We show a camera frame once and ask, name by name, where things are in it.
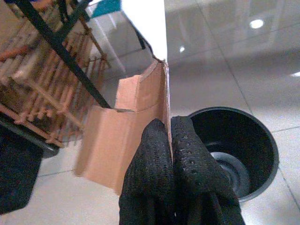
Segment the teal object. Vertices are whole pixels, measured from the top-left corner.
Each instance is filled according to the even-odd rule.
[[[97,4],[92,18],[121,10],[121,0],[103,0]]]

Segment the bowl rim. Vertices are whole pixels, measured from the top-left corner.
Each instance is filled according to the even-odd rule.
[[[274,137],[272,136],[271,132],[266,128],[266,126],[260,122],[256,117],[254,117],[253,115],[244,112],[242,110],[239,109],[235,109],[235,108],[230,108],[230,107],[225,107],[225,106],[215,106],[215,107],[208,107],[208,108],[204,108],[201,110],[198,110],[196,112],[191,113],[190,115],[188,115],[189,118],[192,118],[200,113],[204,113],[204,112],[209,112],[209,111],[215,111],[215,110],[224,110],[224,111],[231,111],[231,112],[235,112],[235,113],[239,113],[242,114],[244,116],[249,117],[250,119],[252,119],[256,124],[258,124],[263,130],[264,132],[267,134],[267,136],[270,139],[273,151],[274,151],[274,161],[273,161],[273,168],[272,171],[268,177],[268,179],[263,183],[263,185],[258,188],[256,191],[248,194],[247,196],[241,197],[239,198],[239,202],[243,203],[246,201],[249,201],[255,197],[257,197],[258,195],[260,195],[262,192],[264,192],[268,186],[272,183],[272,181],[274,180],[277,171],[278,171],[278,165],[279,165],[279,153],[278,153],[278,148],[275,142]]]

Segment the black bowl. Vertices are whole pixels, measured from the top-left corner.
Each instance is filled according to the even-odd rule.
[[[208,151],[233,179],[240,202],[257,197],[271,184],[278,169],[278,149],[258,119],[228,107],[202,109],[190,118]]]

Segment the tile floor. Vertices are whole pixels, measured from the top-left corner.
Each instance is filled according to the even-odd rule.
[[[241,205],[242,215],[247,225],[300,224],[300,1],[165,0],[165,10],[172,115],[229,106],[257,117],[277,142],[279,171],[265,192]],[[263,26],[250,28],[257,19]],[[140,50],[126,25],[124,43],[112,39],[119,15],[103,21],[91,25],[100,24],[96,36],[117,68],[103,90],[113,104],[118,79],[151,59],[128,55]],[[80,141],[71,143],[44,160],[29,205],[1,216],[0,225],[117,224],[117,196],[73,175],[79,148]]]

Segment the dark fabric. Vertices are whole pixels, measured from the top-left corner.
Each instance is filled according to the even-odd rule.
[[[174,224],[174,179],[165,126],[153,120],[124,178],[119,199],[120,225]]]
[[[173,117],[171,125],[179,224],[199,224],[193,222],[196,217],[200,224],[243,225],[229,180],[195,133],[191,119]],[[195,200],[202,203],[204,214],[195,213]]]
[[[0,130],[0,214],[27,205],[43,153],[27,140],[7,133]]]

